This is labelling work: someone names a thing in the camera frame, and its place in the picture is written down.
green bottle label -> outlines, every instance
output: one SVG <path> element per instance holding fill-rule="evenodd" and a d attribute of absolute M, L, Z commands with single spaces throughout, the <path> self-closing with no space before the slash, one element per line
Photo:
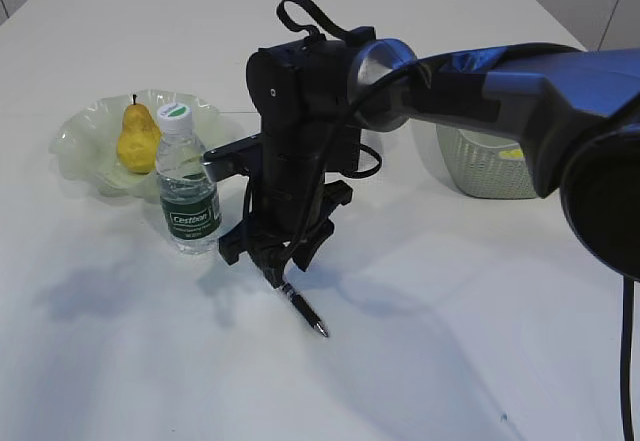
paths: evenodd
<path fill-rule="evenodd" d="M 193 204 L 175 204 L 162 200 L 162 209 L 167 219 L 169 232 L 176 238 L 200 239 L 213 233 L 220 226 L 218 198 L 213 194 Z"/>

fruit bowl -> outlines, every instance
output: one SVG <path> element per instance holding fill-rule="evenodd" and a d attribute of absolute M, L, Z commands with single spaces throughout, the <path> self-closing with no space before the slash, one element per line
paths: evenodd
<path fill-rule="evenodd" d="M 67 120 L 52 140 L 49 151 L 58 158 L 65 179 L 83 180 L 97 187 L 104 196 L 157 194 L 155 171 L 135 174 L 127 170 L 116 155 L 124 110 L 134 93 L 102 98 Z M 147 89 L 135 93 L 155 119 L 158 108 L 181 102 L 193 112 L 195 131 L 207 149 L 231 141 L 228 129 L 219 122 L 219 112 L 202 99 L 183 93 Z"/>

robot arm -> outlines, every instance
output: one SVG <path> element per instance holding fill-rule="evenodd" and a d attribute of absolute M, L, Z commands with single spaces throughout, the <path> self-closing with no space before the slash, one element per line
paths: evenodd
<path fill-rule="evenodd" d="M 286 2 L 339 39 L 293 22 Z M 277 14 L 308 36 L 260 49 L 247 63 L 261 133 L 204 157 L 218 180 L 253 178 L 245 219 L 253 227 L 223 237 L 227 262 L 249 251 L 251 239 L 241 239 L 249 232 L 252 259 L 274 287 L 289 258 L 306 269 L 333 232 L 329 214 L 351 199 L 346 184 L 325 186 L 324 173 L 357 169 L 361 129 L 391 131 L 415 118 L 517 140 L 536 192 L 560 187 L 582 243 L 640 278 L 640 50 L 527 44 L 418 60 L 403 42 L 376 39 L 373 28 L 338 28 L 310 0 L 283 0 Z"/>

pen tip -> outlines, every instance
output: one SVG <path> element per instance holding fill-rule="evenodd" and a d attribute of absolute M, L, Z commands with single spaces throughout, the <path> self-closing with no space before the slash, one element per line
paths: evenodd
<path fill-rule="evenodd" d="M 327 329 L 327 327 L 321 321 L 317 322 L 315 324 L 315 326 L 313 327 L 313 329 L 316 332 L 318 332 L 321 335 L 323 335 L 325 338 L 329 337 L 329 330 Z"/>

yellow pear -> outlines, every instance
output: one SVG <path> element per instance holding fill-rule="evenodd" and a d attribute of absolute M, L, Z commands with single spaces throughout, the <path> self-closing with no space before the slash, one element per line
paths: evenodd
<path fill-rule="evenodd" d="M 122 117 L 122 132 L 116 152 L 120 162 L 132 173 L 147 174 L 156 162 L 156 150 L 162 133 L 144 104 L 127 106 Z"/>

